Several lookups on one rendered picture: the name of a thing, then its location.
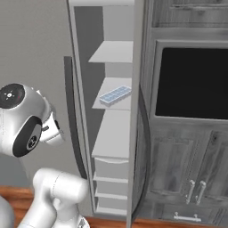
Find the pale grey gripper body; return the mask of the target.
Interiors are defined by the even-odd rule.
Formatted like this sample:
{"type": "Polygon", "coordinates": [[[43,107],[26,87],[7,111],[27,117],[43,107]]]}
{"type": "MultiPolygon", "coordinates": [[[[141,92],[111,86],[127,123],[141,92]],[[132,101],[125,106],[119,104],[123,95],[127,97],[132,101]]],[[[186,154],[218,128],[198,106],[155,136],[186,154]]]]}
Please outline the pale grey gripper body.
{"type": "Polygon", "coordinates": [[[59,146],[65,141],[64,133],[60,129],[59,123],[53,112],[42,125],[40,141],[52,146],[59,146]]]}

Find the grey fridge with freezer shelves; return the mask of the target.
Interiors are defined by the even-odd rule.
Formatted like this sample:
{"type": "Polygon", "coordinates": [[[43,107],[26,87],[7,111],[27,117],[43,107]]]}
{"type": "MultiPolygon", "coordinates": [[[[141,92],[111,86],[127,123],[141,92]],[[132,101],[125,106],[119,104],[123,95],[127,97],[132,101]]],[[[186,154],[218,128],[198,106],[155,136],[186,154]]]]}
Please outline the grey fridge with freezer shelves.
{"type": "Polygon", "coordinates": [[[132,79],[133,62],[90,62],[103,41],[134,42],[134,0],[69,0],[69,21],[74,52],[79,134],[84,139],[93,212],[126,223],[128,178],[98,177],[92,152],[105,109],[94,100],[106,77],[132,79]]]}

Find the grey freezer shelf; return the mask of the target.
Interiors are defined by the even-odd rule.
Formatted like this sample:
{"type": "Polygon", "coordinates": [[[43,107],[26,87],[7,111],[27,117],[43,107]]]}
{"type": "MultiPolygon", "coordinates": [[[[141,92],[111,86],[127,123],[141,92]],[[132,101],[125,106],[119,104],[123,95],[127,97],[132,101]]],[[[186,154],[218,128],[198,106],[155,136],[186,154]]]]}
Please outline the grey freezer shelf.
{"type": "Polygon", "coordinates": [[[133,41],[103,41],[89,59],[90,62],[131,63],[133,41]]]}
{"type": "Polygon", "coordinates": [[[129,139],[130,111],[105,110],[92,156],[127,159],[129,157],[129,139]]]}
{"type": "Polygon", "coordinates": [[[121,78],[121,77],[106,77],[102,86],[94,100],[94,109],[106,109],[106,110],[130,110],[131,109],[131,95],[123,97],[121,100],[113,102],[110,105],[106,105],[103,102],[100,102],[100,97],[104,94],[109,93],[121,86],[132,87],[132,79],[121,78]]]}

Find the grey freezer drawer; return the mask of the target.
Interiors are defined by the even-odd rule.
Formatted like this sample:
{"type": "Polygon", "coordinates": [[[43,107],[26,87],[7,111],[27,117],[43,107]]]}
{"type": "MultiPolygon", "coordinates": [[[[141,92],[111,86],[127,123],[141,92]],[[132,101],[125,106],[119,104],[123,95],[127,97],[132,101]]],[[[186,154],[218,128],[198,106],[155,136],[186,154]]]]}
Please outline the grey freezer drawer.
{"type": "Polygon", "coordinates": [[[115,179],[128,178],[128,160],[95,158],[94,164],[95,173],[98,177],[107,177],[115,179]]]}

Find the blue ice cube tray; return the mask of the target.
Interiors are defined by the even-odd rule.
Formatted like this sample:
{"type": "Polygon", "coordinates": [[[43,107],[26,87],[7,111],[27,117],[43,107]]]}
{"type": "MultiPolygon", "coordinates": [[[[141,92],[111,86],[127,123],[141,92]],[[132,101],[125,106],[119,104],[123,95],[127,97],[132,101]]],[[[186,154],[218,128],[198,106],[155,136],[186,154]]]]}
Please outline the blue ice cube tray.
{"type": "Polygon", "coordinates": [[[109,91],[99,97],[100,103],[110,106],[115,102],[119,102],[131,94],[132,89],[129,86],[122,85],[114,90],[109,91]]]}

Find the grey freezer door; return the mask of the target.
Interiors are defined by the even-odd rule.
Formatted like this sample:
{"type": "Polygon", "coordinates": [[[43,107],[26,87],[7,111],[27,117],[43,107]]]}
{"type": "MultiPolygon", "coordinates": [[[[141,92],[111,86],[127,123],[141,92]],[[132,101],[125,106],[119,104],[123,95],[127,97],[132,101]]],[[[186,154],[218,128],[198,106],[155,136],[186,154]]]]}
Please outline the grey freezer door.
{"type": "Polygon", "coordinates": [[[65,92],[64,58],[72,54],[67,0],[0,0],[0,88],[30,86],[56,109],[65,141],[39,143],[17,159],[0,154],[0,187],[30,188],[41,167],[78,175],[65,92]]]}

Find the grey fridge door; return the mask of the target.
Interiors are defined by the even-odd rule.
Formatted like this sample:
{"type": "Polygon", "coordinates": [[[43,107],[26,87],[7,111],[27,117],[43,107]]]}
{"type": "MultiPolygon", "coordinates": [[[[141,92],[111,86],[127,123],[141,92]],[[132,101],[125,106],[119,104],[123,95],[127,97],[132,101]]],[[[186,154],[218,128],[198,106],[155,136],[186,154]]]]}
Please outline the grey fridge door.
{"type": "Polygon", "coordinates": [[[134,0],[134,50],[133,50],[133,75],[130,115],[130,143],[129,143],[129,171],[127,192],[126,228],[132,228],[133,194],[134,194],[134,156],[138,120],[138,99],[141,78],[143,75],[144,60],[144,19],[147,15],[147,0],[134,0]]]}

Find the grey wooden cupboard door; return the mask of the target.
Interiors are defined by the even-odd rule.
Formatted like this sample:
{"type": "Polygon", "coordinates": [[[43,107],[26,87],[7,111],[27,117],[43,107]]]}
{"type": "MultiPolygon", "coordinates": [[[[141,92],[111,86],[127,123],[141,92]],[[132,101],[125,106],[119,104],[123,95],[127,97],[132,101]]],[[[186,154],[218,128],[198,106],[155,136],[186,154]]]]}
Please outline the grey wooden cupboard door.
{"type": "Polygon", "coordinates": [[[148,193],[156,200],[186,204],[190,180],[196,187],[210,134],[210,130],[202,129],[153,128],[148,193]]]}
{"type": "Polygon", "coordinates": [[[212,131],[204,154],[199,175],[207,183],[200,205],[228,206],[228,132],[212,131]]]}

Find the built-in oven, black window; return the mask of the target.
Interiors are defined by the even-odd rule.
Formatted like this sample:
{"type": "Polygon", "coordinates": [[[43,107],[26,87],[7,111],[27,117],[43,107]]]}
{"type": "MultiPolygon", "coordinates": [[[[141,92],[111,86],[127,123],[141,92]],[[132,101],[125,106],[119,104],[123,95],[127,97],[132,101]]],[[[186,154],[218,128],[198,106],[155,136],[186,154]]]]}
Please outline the built-in oven, black window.
{"type": "Polygon", "coordinates": [[[228,42],[156,41],[151,116],[228,121],[228,42]]]}

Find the grey wooden drawer front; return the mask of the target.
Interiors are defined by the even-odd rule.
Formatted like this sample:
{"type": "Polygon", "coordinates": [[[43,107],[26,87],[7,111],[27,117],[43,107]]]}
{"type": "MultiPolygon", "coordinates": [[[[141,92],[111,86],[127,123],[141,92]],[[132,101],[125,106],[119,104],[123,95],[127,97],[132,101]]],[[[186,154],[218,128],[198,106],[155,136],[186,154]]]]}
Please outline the grey wooden drawer front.
{"type": "Polygon", "coordinates": [[[219,208],[201,208],[201,207],[190,206],[190,205],[178,206],[178,205],[166,204],[162,209],[161,218],[164,220],[186,222],[186,223],[192,223],[192,224],[216,225],[218,224],[222,213],[223,213],[223,210],[219,208]],[[194,214],[197,214],[198,217],[201,218],[202,222],[196,223],[196,222],[189,222],[184,220],[175,220],[173,218],[175,212],[178,212],[180,216],[193,216],[194,214]]]}

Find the grey wooden cupboard with moulding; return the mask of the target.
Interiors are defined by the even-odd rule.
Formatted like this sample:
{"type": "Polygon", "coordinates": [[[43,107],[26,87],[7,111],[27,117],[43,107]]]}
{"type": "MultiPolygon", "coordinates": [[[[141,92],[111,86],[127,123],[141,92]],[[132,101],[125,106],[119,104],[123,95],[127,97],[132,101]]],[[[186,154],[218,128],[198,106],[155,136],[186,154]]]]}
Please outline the grey wooden cupboard with moulding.
{"type": "Polygon", "coordinates": [[[152,27],[228,29],[228,0],[155,0],[152,27]]]}

